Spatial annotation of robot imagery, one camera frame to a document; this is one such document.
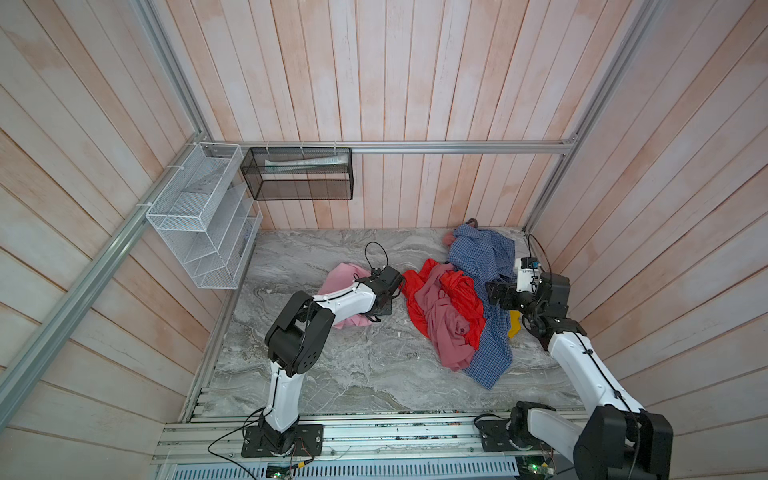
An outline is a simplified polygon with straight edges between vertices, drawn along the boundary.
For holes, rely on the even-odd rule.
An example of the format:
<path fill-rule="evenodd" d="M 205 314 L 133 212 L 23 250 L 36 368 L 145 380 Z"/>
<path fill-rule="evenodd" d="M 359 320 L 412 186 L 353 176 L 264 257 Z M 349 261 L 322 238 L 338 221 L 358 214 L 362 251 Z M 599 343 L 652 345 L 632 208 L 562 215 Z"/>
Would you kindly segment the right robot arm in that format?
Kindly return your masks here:
<path fill-rule="evenodd" d="M 525 268 L 514 283 L 486 285 L 490 303 L 517 311 L 525 329 L 566 373 L 589 418 L 579 427 L 554 408 L 520 401 L 506 424 L 507 444 L 540 445 L 565 457 L 580 479 L 666 479 L 673 428 L 647 411 L 611 374 L 579 322 L 568 318 L 568 278 Z"/>

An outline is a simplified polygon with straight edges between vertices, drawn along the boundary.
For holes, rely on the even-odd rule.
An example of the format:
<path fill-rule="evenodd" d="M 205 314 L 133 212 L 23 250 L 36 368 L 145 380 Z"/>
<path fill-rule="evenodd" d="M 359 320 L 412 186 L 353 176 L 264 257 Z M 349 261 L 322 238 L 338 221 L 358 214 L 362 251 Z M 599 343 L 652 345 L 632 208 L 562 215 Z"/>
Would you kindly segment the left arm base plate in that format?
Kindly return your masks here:
<path fill-rule="evenodd" d="M 323 446 L 322 424 L 295 424 L 285 432 L 278 432 L 263 422 L 245 429 L 241 449 L 243 458 L 270 458 L 304 455 L 320 456 Z"/>

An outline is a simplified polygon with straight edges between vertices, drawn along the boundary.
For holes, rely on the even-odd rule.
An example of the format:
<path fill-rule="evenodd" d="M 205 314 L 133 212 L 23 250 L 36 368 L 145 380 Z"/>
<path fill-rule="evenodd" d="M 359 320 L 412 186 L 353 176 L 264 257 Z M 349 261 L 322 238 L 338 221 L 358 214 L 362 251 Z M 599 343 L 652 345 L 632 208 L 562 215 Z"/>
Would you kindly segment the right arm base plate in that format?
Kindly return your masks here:
<path fill-rule="evenodd" d="M 531 436 L 518 435 L 512 421 L 493 414 L 479 415 L 473 420 L 484 452 L 549 452 L 551 446 Z"/>

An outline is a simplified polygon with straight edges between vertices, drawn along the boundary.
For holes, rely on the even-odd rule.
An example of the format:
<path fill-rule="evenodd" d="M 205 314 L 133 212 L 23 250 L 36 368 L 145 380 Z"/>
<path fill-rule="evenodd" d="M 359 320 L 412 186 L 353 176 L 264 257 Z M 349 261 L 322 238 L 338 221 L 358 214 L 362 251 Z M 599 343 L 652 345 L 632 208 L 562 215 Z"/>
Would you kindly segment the blue checkered cloth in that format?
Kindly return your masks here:
<path fill-rule="evenodd" d="M 490 302 L 486 284 L 516 280 L 515 242 L 493 230 L 480 230 L 462 224 L 453 231 L 448 261 L 474 282 L 483 307 L 485 326 L 478 350 L 465 373 L 490 390 L 513 361 L 508 344 L 509 313 Z"/>

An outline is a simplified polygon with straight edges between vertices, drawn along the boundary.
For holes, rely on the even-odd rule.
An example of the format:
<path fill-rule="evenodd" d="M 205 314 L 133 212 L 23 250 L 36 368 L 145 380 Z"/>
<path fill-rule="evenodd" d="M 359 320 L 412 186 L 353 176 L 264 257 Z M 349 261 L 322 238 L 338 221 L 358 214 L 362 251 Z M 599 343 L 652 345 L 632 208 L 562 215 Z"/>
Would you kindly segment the pink cloth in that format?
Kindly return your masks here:
<path fill-rule="evenodd" d="M 353 263 L 340 263 L 328 273 L 323 285 L 318 290 L 318 295 L 327 295 L 333 292 L 345 289 L 354 283 L 356 278 L 365 278 L 370 275 L 370 271 Z M 373 322 L 362 314 L 353 315 L 343 321 L 333 325 L 335 329 L 342 329 L 348 326 L 366 327 Z"/>

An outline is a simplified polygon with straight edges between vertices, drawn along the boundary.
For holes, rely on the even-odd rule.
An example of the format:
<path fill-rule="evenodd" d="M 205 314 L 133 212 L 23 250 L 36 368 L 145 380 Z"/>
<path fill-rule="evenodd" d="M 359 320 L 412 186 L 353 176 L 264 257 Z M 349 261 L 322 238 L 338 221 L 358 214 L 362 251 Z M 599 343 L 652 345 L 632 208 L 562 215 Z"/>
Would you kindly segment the yellow cloth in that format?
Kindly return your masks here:
<path fill-rule="evenodd" d="M 517 310 L 509 311 L 509 330 L 507 336 L 509 339 L 514 338 L 521 330 L 521 317 L 522 314 Z"/>

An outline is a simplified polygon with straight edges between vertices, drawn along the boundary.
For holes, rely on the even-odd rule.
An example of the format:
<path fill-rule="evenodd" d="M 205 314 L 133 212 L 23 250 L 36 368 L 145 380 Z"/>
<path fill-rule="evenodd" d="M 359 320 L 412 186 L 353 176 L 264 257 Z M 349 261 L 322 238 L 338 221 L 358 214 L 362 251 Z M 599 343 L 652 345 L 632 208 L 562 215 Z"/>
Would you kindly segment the left aluminium wall rail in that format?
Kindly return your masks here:
<path fill-rule="evenodd" d="M 1 374 L 1 427 L 7 428 L 42 376 L 149 227 L 147 214 L 175 172 L 208 135 L 189 137 L 107 244 L 58 300 Z"/>

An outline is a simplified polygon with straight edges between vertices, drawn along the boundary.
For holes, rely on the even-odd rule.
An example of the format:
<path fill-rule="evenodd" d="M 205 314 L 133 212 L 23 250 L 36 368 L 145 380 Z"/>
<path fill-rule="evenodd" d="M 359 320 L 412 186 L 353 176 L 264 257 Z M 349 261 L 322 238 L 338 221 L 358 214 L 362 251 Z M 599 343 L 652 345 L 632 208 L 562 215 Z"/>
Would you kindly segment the mauve cloth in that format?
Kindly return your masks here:
<path fill-rule="evenodd" d="M 454 272 L 449 263 L 436 264 L 414 297 L 442 366 L 457 371 L 469 366 L 476 349 L 466 340 L 470 322 L 455 308 L 442 283 Z"/>

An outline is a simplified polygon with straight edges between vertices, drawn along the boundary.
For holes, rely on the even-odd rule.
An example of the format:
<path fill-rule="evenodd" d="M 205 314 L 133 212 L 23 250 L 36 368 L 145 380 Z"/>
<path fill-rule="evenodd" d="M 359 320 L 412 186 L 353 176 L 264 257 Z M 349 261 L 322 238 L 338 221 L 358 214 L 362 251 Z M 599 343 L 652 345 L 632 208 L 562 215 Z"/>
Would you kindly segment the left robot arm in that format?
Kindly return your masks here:
<path fill-rule="evenodd" d="M 332 327 L 363 315 L 374 323 L 399 294 L 403 275 L 391 266 L 354 278 L 343 289 L 323 295 L 293 294 L 265 335 L 270 360 L 270 393 L 265 422 L 283 434 L 299 419 L 304 375 L 315 365 Z"/>

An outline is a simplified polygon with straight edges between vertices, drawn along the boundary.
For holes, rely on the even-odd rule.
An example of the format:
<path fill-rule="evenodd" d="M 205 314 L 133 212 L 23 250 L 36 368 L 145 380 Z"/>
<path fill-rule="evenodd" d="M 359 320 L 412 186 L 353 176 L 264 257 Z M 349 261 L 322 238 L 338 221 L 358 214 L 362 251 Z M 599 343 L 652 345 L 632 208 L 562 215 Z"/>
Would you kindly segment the aluminium front rail frame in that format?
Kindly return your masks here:
<path fill-rule="evenodd" d="M 299 461 L 294 479 L 514 479 L 539 460 L 545 471 L 573 477 L 550 447 L 486 452 L 469 413 L 307 416 L 322 426 L 321 451 L 244 458 L 240 417 L 198 418 L 165 427 L 150 460 L 154 479 L 266 479 Z"/>

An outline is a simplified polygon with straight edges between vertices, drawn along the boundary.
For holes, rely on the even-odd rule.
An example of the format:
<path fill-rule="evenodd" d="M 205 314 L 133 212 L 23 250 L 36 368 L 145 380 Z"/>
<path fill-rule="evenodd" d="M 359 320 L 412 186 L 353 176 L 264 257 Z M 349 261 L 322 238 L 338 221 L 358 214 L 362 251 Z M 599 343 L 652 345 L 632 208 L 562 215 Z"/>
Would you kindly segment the red cloth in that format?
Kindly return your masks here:
<path fill-rule="evenodd" d="M 437 286 L 447 294 L 451 304 L 469 322 L 468 331 L 463 333 L 463 337 L 474 350 L 478 350 L 486 322 L 484 304 L 476 294 L 474 281 L 451 263 L 427 259 L 419 271 L 407 270 L 403 273 L 402 291 L 411 322 L 421 334 L 428 337 L 426 314 L 424 308 L 417 304 L 416 293 L 427 284 L 432 273 L 438 274 Z"/>

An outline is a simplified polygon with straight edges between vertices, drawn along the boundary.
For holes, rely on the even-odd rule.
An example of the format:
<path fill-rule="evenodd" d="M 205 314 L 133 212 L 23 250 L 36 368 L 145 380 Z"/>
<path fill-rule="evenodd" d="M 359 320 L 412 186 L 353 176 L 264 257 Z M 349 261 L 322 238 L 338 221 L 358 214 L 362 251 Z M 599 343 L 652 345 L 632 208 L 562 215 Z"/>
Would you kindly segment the horizontal aluminium back rail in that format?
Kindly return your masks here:
<path fill-rule="evenodd" d="M 570 153 L 573 141 L 499 140 L 499 141 L 240 141 L 213 142 L 213 145 L 239 145 L 247 148 L 341 149 L 353 154 L 556 154 Z"/>

